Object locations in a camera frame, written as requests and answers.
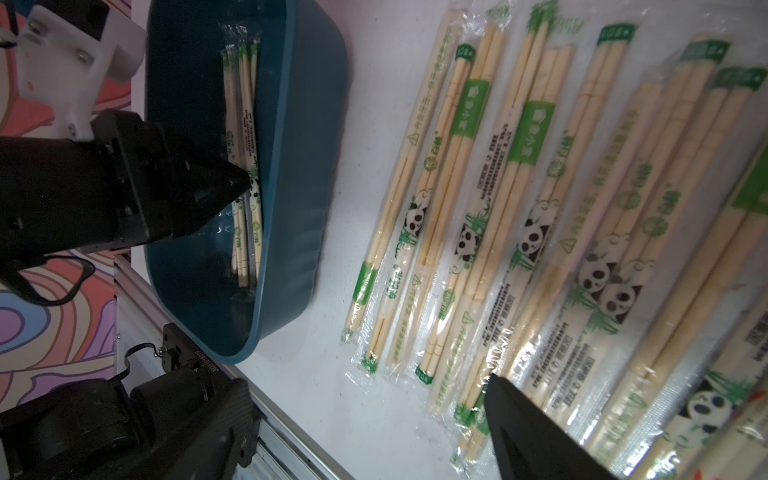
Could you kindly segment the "plain green text pack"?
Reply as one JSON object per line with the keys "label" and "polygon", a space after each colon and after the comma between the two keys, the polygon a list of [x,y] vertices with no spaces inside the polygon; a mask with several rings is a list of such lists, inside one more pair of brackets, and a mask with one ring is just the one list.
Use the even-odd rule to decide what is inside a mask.
{"label": "plain green text pack", "polygon": [[482,448],[483,441],[472,438],[478,429],[475,423],[481,407],[480,397],[511,338],[515,315],[521,308],[528,284],[543,256],[548,235],[558,219],[561,203],[569,192],[575,170],[589,145],[594,126],[637,27],[637,22],[627,21],[608,24],[600,30],[584,81],[560,135],[557,150],[547,164],[545,179],[537,191],[535,203],[526,216],[513,219],[510,229],[521,228],[517,232],[519,239],[490,316],[478,337],[478,347],[454,411],[454,418],[461,426],[461,439],[452,457],[454,465],[475,461]]}

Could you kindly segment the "twin panda chopstick pack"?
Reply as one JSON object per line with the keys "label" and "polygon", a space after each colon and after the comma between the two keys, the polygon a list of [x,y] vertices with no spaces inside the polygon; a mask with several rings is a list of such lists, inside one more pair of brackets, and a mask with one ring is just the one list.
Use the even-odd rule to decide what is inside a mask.
{"label": "twin panda chopstick pack", "polygon": [[730,42],[699,35],[666,84],[646,82],[628,104],[609,149],[552,240],[499,368],[545,406],[577,340],[622,271],[654,266],[718,140],[765,78],[758,66],[725,66]]}

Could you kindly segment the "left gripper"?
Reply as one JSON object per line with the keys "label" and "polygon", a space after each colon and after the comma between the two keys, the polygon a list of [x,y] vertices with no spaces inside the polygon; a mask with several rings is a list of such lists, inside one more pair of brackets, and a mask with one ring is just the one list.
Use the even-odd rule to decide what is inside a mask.
{"label": "left gripper", "polygon": [[245,170],[135,113],[92,127],[91,141],[2,137],[2,261],[191,235],[249,190]]}

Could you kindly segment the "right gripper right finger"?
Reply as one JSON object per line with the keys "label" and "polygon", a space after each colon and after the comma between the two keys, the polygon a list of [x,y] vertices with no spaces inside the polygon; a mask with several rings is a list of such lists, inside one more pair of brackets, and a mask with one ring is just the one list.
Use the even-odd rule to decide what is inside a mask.
{"label": "right gripper right finger", "polygon": [[503,479],[614,479],[507,379],[490,376],[484,407]]}

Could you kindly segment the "green band pack table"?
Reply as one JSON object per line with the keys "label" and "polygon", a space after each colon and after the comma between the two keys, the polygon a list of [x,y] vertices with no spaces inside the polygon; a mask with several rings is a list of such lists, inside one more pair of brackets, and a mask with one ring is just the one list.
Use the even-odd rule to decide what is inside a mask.
{"label": "green band pack table", "polygon": [[767,144],[750,160],[600,415],[587,451],[609,467],[767,232]]}

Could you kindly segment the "teal storage box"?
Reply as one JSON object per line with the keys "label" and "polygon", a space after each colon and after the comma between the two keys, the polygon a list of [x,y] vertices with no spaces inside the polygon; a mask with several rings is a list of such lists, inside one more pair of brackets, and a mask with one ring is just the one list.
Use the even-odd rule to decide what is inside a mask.
{"label": "teal storage box", "polygon": [[255,126],[264,225],[252,293],[231,273],[232,221],[146,247],[156,295],[221,363],[296,319],[313,293],[339,155],[349,61],[344,38],[314,1],[154,1],[147,21],[145,117],[224,150],[223,26],[258,34]]}

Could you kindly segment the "green band pack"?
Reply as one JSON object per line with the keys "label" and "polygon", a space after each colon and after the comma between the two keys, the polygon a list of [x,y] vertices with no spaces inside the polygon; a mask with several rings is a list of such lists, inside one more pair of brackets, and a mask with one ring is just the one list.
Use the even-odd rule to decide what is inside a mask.
{"label": "green band pack", "polygon": [[421,230],[419,244],[415,248],[416,259],[411,265],[410,281],[407,287],[402,287],[394,314],[396,330],[389,356],[384,363],[389,374],[399,372],[408,363],[425,302],[434,282],[446,231],[454,215],[490,85],[506,42],[505,29],[506,25],[499,20],[486,20],[482,39],[475,47],[476,56],[471,71],[457,96],[458,105],[444,143],[445,158]]}
{"label": "green band pack", "polygon": [[427,128],[432,121],[436,102],[451,64],[452,49],[462,35],[465,20],[464,8],[451,8],[441,19],[398,151],[389,188],[352,293],[350,308],[341,332],[341,341],[344,343],[351,342],[362,325],[383,256],[394,230],[396,216],[410,184],[418,154],[424,144]]}

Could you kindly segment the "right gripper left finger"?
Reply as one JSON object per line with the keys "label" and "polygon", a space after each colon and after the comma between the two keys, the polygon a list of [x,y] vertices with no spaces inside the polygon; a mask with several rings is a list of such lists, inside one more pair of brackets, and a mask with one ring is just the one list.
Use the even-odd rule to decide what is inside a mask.
{"label": "right gripper left finger", "polygon": [[137,388],[137,408],[150,439],[139,479],[231,479],[256,453],[258,414],[243,380],[207,388],[160,377]]}

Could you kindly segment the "slim panda chopstick pack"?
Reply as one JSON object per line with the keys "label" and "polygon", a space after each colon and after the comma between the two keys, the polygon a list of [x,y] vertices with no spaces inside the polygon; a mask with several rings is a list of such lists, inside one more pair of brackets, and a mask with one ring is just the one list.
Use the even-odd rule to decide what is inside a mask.
{"label": "slim panda chopstick pack", "polygon": [[555,1],[534,5],[486,162],[449,243],[450,264],[437,284],[442,297],[430,312],[431,330],[415,370],[430,388],[426,408],[432,415],[441,414],[449,401],[463,349],[484,309],[476,292],[493,277],[546,140],[574,51],[568,21]]}

